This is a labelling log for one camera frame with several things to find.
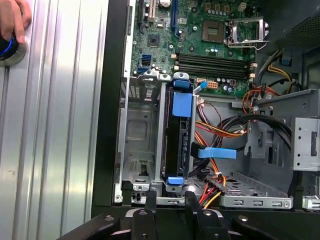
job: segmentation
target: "black frame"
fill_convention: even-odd
[[[95,156],[92,217],[108,213],[123,218],[131,206],[111,206],[116,158],[120,89],[123,72],[128,0],[110,0],[105,37],[100,109]],[[226,220],[233,215],[260,217],[302,239],[318,239],[320,213],[304,211],[226,210],[219,209]],[[159,239],[191,239],[184,210],[158,208],[156,215]]]

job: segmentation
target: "motherboard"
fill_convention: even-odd
[[[254,47],[232,47],[229,23],[256,18],[256,0],[137,0],[131,75],[148,69],[185,72],[201,94],[242,97],[253,80]],[[257,38],[255,22],[239,23],[237,41]]]

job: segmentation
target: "finger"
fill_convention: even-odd
[[[9,42],[13,30],[14,17],[12,13],[12,4],[10,1],[3,1],[0,6],[0,33],[3,39]]]
[[[22,13],[23,27],[27,28],[28,25],[31,23],[31,19],[32,19],[29,3],[26,0],[15,0],[15,1],[20,7],[20,10]]]
[[[14,33],[18,43],[25,44],[25,28],[22,22],[22,16],[20,7],[17,3],[12,4],[13,8],[13,23],[14,23]]]

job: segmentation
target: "green circuit board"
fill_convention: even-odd
[[[174,1],[177,1],[176,27],[172,28],[172,8]],[[246,10],[239,11],[239,5],[246,3]],[[145,5],[150,4],[150,0],[144,0]],[[160,73],[173,74],[176,52],[188,55],[200,55],[208,57],[218,57],[229,60],[243,60],[255,62],[256,51],[254,48],[229,48],[221,42],[225,31],[222,26],[230,19],[251,18],[258,16],[256,11],[256,0],[172,0],[170,7],[159,5],[156,0],[155,18],[150,21],[143,19],[142,23],[138,20],[139,0],[136,3],[133,49],[131,59],[131,74],[141,74],[141,69],[145,68],[142,63],[142,55],[151,56],[150,69],[156,69]],[[219,27],[211,27],[212,23],[219,23]],[[217,35],[219,40],[215,42],[205,41],[204,28],[211,36]],[[238,39],[255,39],[257,26],[246,24],[239,26],[241,32]],[[207,81],[216,81],[217,76],[190,75],[193,79],[203,78]],[[242,97],[249,89],[246,80],[236,81],[232,86],[232,92],[223,90],[223,85],[218,84],[216,89],[205,89],[202,93],[232,95]]]

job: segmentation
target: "ribbed metal panel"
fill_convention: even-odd
[[[108,0],[28,0],[28,48],[0,68],[0,239],[91,218]]]

